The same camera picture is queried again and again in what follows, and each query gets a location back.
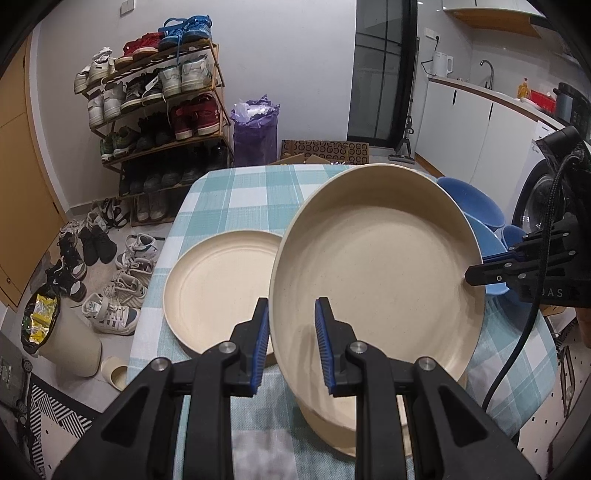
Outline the red sneakers on rack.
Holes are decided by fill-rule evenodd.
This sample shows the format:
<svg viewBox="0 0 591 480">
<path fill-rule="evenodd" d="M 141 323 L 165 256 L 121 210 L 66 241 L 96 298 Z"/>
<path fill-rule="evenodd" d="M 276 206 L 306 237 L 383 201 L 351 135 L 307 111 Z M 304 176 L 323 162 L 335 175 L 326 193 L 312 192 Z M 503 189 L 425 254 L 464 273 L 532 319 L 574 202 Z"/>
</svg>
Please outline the red sneakers on rack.
<svg viewBox="0 0 591 480">
<path fill-rule="evenodd" d="M 201 94 L 192 100 L 181 102 L 171 114 L 171 122 L 177 141 L 193 136 L 214 135 L 221 128 L 221 115 L 211 94 Z"/>
</svg>

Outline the beige plate stack bottom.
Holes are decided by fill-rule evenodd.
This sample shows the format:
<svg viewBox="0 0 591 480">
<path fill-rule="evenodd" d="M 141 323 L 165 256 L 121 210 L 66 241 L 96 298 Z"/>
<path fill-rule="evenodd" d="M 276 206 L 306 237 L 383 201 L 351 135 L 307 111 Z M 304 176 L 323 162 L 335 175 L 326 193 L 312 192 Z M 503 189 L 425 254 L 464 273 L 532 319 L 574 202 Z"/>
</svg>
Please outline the beige plate stack bottom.
<svg viewBox="0 0 591 480">
<path fill-rule="evenodd" d="M 406 457 L 410 457 L 412 454 L 412 444 L 409 434 L 409 429 L 406 423 L 406 414 L 404 411 L 404 402 L 401 396 L 397 397 L 399 413 L 402 421 L 403 441 L 404 441 L 404 453 Z M 308 409 L 297 401 L 297 406 L 300 407 L 301 415 L 307 421 L 308 426 L 311 430 L 318 435 L 329 446 L 342 454 L 348 455 L 349 457 L 356 456 L 356 430 L 341 427 L 329 423 L 327 420 L 322 419 L 320 416 L 315 414 L 314 411 Z"/>
</svg>

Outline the black framed glass door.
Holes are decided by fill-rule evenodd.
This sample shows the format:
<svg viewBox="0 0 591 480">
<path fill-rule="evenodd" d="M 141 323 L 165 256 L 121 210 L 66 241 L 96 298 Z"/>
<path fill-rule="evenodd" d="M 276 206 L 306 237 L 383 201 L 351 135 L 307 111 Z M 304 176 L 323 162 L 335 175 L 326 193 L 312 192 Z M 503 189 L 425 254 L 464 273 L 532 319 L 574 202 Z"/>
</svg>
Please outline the black framed glass door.
<svg viewBox="0 0 591 480">
<path fill-rule="evenodd" d="M 418 3 L 356 3 L 348 138 L 394 148 L 404 136 L 417 63 Z"/>
</svg>

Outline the beige plate on table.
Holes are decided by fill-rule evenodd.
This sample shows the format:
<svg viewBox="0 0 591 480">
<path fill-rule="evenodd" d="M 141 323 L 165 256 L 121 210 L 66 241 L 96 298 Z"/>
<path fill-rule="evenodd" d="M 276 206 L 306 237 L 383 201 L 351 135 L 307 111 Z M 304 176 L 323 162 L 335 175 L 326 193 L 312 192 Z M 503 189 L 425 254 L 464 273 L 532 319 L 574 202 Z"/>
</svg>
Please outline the beige plate on table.
<svg viewBox="0 0 591 480">
<path fill-rule="evenodd" d="M 270 292 L 281 237 L 259 230 L 229 231 L 188 249 L 166 279 L 162 308 L 187 349 L 202 353 L 228 340 Z"/>
</svg>

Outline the patterned cardboard box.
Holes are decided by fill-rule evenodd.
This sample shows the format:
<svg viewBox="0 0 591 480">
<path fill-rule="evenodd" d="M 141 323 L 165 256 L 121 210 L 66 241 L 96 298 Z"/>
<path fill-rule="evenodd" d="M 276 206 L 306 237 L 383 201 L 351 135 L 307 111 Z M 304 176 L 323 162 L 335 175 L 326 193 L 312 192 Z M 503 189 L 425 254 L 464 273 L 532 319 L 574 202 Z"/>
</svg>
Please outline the patterned cardboard box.
<svg viewBox="0 0 591 480">
<path fill-rule="evenodd" d="M 279 163 L 331 163 L 365 165 L 369 163 L 370 146 L 363 142 L 283 140 Z"/>
</svg>

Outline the wooden door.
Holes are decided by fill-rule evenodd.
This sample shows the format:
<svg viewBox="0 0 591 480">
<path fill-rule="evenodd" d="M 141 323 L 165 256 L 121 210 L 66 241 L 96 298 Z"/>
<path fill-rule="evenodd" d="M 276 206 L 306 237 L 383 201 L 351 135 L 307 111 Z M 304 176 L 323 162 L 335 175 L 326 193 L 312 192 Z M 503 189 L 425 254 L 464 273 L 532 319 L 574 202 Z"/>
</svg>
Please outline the wooden door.
<svg viewBox="0 0 591 480">
<path fill-rule="evenodd" d="M 26 40 L 1 77 L 1 302 L 13 311 L 66 220 L 32 119 L 29 46 Z"/>
</svg>

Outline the white kitchen cabinets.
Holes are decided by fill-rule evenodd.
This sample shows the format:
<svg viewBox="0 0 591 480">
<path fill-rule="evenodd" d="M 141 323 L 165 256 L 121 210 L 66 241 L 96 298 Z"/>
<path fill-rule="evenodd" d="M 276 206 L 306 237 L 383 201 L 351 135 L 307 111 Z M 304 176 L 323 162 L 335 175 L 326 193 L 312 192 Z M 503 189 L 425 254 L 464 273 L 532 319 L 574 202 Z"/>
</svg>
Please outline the white kitchen cabinets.
<svg viewBox="0 0 591 480">
<path fill-rule="evenodd" d="M 484 192 L 510 220 L 539 126 L 499 101 L 431 81 L 416 153 L 444 176 Z"/>
</svg>

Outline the blue bowl large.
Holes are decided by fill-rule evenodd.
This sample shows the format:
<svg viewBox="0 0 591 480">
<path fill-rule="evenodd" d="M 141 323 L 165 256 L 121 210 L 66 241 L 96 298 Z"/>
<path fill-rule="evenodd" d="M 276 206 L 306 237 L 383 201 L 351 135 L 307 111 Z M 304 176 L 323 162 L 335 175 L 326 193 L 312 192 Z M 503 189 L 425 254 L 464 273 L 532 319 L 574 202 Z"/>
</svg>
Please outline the blue bowl large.
<svg viewBox="0 0 591 480">
<path fill-rule="evenodd" d="M 437 183 L 465 213 L 480 220 L 492 231 L 505 226 L 505 216 L 500 207 L 478 188 L 452 177 L 440 177 Z"/>
</svg>

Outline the blue sneakers on rack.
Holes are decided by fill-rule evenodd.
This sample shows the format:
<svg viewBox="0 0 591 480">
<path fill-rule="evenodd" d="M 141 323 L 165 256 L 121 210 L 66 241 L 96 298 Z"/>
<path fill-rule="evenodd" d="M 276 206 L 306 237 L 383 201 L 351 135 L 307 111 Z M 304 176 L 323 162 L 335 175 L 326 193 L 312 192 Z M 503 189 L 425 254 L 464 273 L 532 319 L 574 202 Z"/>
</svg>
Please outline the blue sneakers on rack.
<svg viewBox="0 0 591 480">
<path fill-rule="evenodd" d="M 193 15 L 189 18 L 168 18 L 158 29 L 161 35 L 158 50 L 176 48 L 186 43 L 211 39 L 211 17 Z"/>
</svg>

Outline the white washing machine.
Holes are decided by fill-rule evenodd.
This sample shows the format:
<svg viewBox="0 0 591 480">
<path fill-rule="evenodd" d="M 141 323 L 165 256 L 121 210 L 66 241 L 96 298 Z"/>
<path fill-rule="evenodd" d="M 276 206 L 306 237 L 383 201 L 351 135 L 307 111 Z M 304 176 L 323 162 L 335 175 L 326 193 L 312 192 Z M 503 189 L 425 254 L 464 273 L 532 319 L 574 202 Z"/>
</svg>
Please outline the white washing machine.
<svg viewBox="0 0 591 480">
<path fill-rule="evenodd" d="M 537 122 L 530 140 L 525 162 L 521 167 L 515 191 L 507 207 L 508 221 L 526 233 L 541 229 L 546 212 L 547 195 L 553 177 L 536 141 L 556 131 L 541 121 Z"/>
</svg>

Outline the white electric kettle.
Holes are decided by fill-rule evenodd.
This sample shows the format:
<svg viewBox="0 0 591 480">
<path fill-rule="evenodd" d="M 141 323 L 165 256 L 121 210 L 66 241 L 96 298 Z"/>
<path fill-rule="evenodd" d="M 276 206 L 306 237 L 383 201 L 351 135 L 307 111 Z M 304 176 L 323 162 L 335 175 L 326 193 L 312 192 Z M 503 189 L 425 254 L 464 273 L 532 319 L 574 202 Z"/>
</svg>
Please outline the white electric kettle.
<svg viewBox="0 0 591 480">
<path fill-rule="evenodd" d="M 454 71 L 454 57 L 435 51 L 432 59 L 431 73 L 436 77 L 447 78 Z"/>
</svg>

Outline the beige trash bin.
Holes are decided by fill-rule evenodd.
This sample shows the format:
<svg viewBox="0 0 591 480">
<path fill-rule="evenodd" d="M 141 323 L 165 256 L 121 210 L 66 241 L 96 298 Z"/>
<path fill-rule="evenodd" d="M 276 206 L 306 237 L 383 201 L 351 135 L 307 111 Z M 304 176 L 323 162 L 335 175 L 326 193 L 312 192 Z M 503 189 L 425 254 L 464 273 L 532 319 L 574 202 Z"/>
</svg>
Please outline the beige trash bin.
<svg viewBox="0 0 591 480">
<path fill-rule="evenodd" d="M 21 344 L 78 377 L 94 376 L 100 366 L 99 337 L 50 286 L 37 289 L 27 301 L 21 322 Z"/>
</svg>

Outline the wooden shoe rack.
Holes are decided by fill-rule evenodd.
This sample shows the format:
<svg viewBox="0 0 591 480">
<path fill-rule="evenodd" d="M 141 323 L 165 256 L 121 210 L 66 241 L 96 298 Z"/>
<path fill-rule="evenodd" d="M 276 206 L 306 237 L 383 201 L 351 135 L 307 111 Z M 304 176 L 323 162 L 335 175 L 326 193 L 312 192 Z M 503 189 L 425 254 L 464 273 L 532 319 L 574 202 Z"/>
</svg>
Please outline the wooden shoe rack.
<svg viewBox="0 0 591 480">
<path fill-rule="evenodd" d="M 77 74 L 74 92 L 87 101 L 89 128 L 100 140 L 102 166 L 119 177 L 123 197 L 138 196 L 152 187 L 147 178 L 165 173 L 170 151 L 175 169 L 191 158 L 202 168 L 231 167 L 235 162 L 219 48 L 199 40 L 158 51 L 137 49 L 121 59 L 103 54 Z M 221 115 L 214 135 L 177 141 L 172 111 L 183 101 L 211 94 Z"/>
</svg>

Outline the white sneaker on floor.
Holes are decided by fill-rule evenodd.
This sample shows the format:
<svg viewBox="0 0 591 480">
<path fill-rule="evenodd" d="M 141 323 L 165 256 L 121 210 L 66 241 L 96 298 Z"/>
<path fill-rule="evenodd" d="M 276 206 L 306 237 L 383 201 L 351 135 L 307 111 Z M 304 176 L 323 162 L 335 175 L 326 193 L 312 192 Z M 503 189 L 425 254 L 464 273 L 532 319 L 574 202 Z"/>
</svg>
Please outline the white sneaker on floor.
<svg viewBox="0 0 591 480">
<path fill-rule="evenodd" d="M 120 305 L 98 293 L 87 297 L 81 306 L 81 312 L 98 332 L 119 336 L 132 335 L 139 316 L 135 308 Z"/>
</svg>

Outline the purple plastic bag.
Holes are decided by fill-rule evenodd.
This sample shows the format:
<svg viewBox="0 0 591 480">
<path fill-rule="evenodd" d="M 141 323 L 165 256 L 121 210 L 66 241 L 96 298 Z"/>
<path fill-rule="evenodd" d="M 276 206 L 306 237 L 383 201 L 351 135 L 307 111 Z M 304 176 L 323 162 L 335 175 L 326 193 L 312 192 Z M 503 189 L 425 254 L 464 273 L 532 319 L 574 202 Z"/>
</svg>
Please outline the purple plastic bag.
<svg viewBox="0 0 591 480">
<path fill-rule="evenodd" d="M 230 112 L 233 122 L 235 167 L 259 166 L 277 159 L 277 124 L 280 105 L 263 95 L 239 101 Z"/>
</svg>

